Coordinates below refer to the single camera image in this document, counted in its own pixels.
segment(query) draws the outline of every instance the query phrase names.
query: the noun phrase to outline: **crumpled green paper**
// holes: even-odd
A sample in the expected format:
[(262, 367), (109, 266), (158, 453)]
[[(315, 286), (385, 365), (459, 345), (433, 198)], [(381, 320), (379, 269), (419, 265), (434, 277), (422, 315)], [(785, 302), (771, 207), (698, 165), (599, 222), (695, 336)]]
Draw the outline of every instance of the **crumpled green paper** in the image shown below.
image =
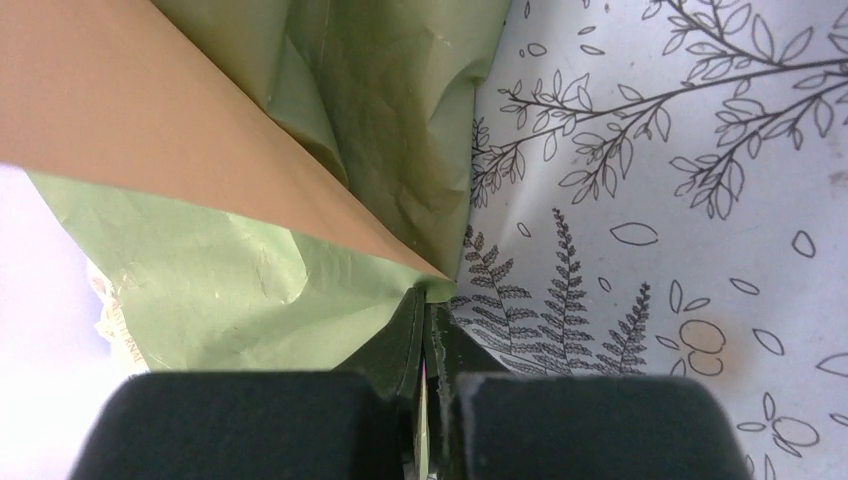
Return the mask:
[(153, 0), (402, 242), (453, 278), (474, 89), (509, 0)]
[(174, 199), (29, 172), (112, 281), (152, 370), (330, 369), (412, 285), (455, 286), (374, 256)]

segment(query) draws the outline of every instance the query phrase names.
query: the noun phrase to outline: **botanical print paper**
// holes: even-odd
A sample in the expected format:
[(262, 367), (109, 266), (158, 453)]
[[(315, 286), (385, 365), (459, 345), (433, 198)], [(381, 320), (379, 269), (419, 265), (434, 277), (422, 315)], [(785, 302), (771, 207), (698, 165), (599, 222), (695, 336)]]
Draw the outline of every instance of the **botanical print paper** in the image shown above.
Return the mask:
[(843, 478), (846, 7), (513, 2), (458, 321), (518, 372), (698, 380), (752, 478)]

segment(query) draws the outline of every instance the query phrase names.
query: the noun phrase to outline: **black foam pad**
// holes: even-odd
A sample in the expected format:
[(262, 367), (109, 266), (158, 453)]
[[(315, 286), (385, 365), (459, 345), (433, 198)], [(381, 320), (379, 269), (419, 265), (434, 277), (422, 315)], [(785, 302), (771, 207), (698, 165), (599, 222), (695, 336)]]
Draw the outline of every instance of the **black foam pad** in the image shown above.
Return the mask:
[(445, 480), (748, 480), (692, 381), (462, 375), (452, 412)]
[(352, 373), (158, 373), (112, 397), (73, 480), (401, 479), (396, 416)]

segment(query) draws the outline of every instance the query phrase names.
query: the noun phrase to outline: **wrapping paper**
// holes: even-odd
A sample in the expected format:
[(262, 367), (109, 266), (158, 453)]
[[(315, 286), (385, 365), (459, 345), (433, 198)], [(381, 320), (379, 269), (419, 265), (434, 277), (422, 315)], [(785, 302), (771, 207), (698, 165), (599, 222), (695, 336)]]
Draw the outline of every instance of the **wrapping paper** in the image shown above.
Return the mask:
[(456, 275), (463, 132), (508, 0), (153, 3), (394, 236)]
[(111, 281), (149, 368), (332, 368), (411, 286), (453, 294), (152, 4), (0, 6), (0, 158)]
[(454, 314), (518, 372), (703, 382), (754, 479), (844, 478), (846, 103), (842, 0), (513, 2)]

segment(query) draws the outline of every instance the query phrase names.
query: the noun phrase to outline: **tan paper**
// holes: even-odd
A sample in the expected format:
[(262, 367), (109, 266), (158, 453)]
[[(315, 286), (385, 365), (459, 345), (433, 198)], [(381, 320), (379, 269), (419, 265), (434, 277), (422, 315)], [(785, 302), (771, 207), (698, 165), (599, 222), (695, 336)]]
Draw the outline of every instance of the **tan paper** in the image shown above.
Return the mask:
[(443, 277), (147, 0), (0, 0), (0, 160), (244, 215)]

